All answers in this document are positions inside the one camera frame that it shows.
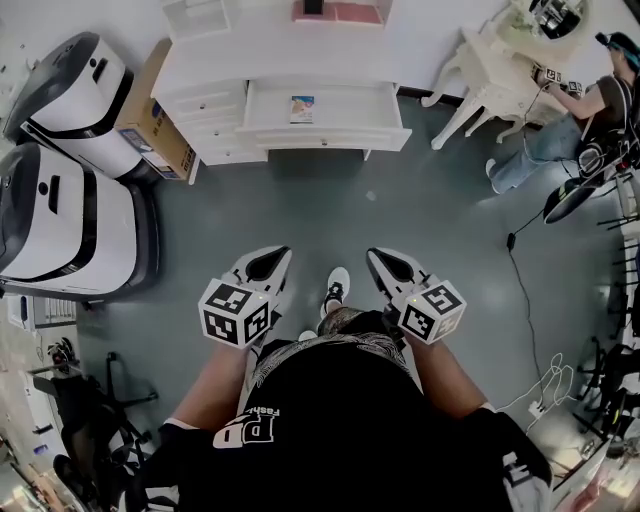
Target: white cable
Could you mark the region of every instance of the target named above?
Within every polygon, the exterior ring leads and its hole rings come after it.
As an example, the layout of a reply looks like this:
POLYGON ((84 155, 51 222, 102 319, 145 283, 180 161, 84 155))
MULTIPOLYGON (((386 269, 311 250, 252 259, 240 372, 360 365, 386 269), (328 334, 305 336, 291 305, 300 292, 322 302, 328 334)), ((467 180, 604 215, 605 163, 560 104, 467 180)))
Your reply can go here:
POLYGON ((549 407, 545 408, 544 411, 542 412, 542 414, 540 416, 538 416, 535 420, 533 420, 529 424, 529 426, 527 427, 527 430, 526 430, 527 434, 529 434, 529 430, 531 430, 531 428, 540 420, 540 418, 542 418, 545 414, 547 414, 554 406, 561 405, 562 402, 564 402, 566 399, 575 400, 576 402, 578 401, 576 398, 573 398, 572 396, 569 396, 569 393, 571 392, 571 386, 573 385, 573 368, 571 368, 571 366, 569 366, 568 364, 565 364, 564 366, 562 366, 562 353, 558 352, 555 356, 553 356, 551 358, 551 365, 549 366, 549 369, 546 371, 546 373, 542 376, 542 378, 539 381, 536 381, 536 383, 533 386, 531 386, 529 391, 527 391, 524 395, 520 395, 518 398, 513 400, 508 405, 505 405, 504 407, 500 407, 499 409, 496 409, 496 412, 504 411, 505 409, 508 409, 509 407, 511 407, 516 402, 518 402, 518 401, 522 400, 523 398, 529 396, 531 394, 531 392, 534 389, 536 389, 538 387, 538 385, 541 382, 543 382, 544 379, 546 379, 547 375, 549 375, 549 374, 551 374, 551 378, 549 379, 549 382, 547 382, 546 386, 542 390, 542 396, 540 397, 540 403, 542 403, 542 400, 544 398, 544 394, 547 391, 547 389, 549 389, 549 386, 551 386, 551 383, 555 380, 556 377, 559 377, 558 378, 558 383, 556 384, 556 389, 553 392, 553 404, 551 404, 549 407), (558 393, 560 392, 560 388, 562 387, 562 375, 563 375, 565 370, 569 370, 569 386, 567 387, 566 393, 564 395, 562 395, 561 397, 558 397, 558 393))

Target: white sneaker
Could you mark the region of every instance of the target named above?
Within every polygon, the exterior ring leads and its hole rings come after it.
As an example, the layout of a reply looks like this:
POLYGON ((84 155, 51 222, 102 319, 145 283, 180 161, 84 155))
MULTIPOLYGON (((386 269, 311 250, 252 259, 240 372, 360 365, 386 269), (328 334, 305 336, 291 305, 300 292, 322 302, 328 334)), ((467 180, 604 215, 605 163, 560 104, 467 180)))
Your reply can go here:
POLYGON ((338 267, 333 269, 333 272, 329 275, 327 280, 327 295, 325 295, 322 306, 320 306, 320 318, 327 316, 327 304, 332 301, 338 301, 340 304, 349 294, 349 288, 351 286, 351 279, 349 279, 349 272, 344 267, 338 267))
POLYGON ((493 185, 493 181, 491 180, 491 176, 489 174, 491 172, 491 169, 493 169, 495 165, 496 165, 496 161, 493 158, 490 158, 489 160, 487 160, 487 163, 484 166, 484 170, 487 173, 487 178, 489 178, 489 181, 491 181, 491 188, 496 194, 500 195, 500 192, 498 192, 496 190, 496 187, 493 185))
POLYGON ((304 331, 300 336, 298 336, 298 341, 307 341, 316 339, 318 335, 313 331, 304 331))

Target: person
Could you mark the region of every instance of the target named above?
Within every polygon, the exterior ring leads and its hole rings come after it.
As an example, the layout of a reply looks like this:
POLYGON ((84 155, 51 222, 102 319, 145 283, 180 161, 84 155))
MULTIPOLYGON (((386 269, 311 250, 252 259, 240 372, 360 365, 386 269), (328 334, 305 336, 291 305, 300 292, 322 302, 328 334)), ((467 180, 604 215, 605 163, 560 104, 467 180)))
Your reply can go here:
MULTIPOLYGON (((582 99, 570 96, 556 83, 549 85, 547 92, 568 113, 546 125, 535 135, 528 136, 526 140, 523 138, 523 147, 515 154, 498 162, 495 159, 487 162, 487 176, 497 194, 517 188, 547 163, 575 161, 585 131, 588 130, 591 138, 624 127, 625 112, 629 108, 625 104, 625 96, 633 95, 640 70, 640 48, 620 32, 612 34, 606 46, 613 64, 613 75, 600 78, 582 99)), ((540 78, 538 85, 546 85, 544 76, 540 78)))
POLYGON ((542 454, 441 342, 407 336, 422 392, 382 314, 343 305, 329 276, 318 336, 266 345, 236 416, 250 350, 218 345, 120 510, 546 510, 542 454))

